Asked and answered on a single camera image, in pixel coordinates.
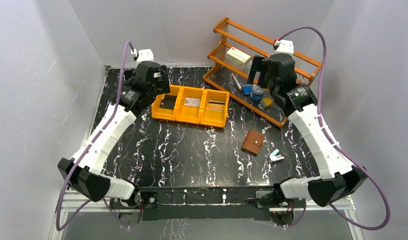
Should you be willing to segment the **brown leather card holder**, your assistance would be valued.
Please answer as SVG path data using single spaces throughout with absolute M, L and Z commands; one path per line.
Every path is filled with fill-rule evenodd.
M 262 133 L 257 132 L 255 130 L 250 130 L 247 136 L 245 137 L 241 149 L 250 154 L 258 155 L 264 140 L 265 136 Z

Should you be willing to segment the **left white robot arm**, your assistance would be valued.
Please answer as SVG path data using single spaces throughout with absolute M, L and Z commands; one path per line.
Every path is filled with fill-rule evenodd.
M 108 156 L 125 130 L 158 95 L 170 92 L 167 67 L 143 61 L 131 78 L 120 84 L 117 99 L 86 143 L 70 157 L 62 158 L 58 169 L 67 185 L 89 200 L 120 199 L 135 207 L 141 201 L 140 188 L 129 180 L 102 174 Z

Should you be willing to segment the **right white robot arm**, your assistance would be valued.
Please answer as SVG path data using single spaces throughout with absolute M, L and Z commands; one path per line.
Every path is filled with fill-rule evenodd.
M 296 81 L 295 61 L 287 53 L 269 57 L 255 55 L 248 82 L 260 73 L 258 86 L 268 89 L 274 103 L 304 138 L 316 161 L 319 176 L 288 178 L 273 186 L 273 193 L 264 196 L 274 204 L 289 199 L 313 200 L 325 207 L 354 193 L 367 179 L 363 170 L 339 151 L 339 144 L 327 138 L 328 127 L 317 112 L 317 98 L 311 88 Z

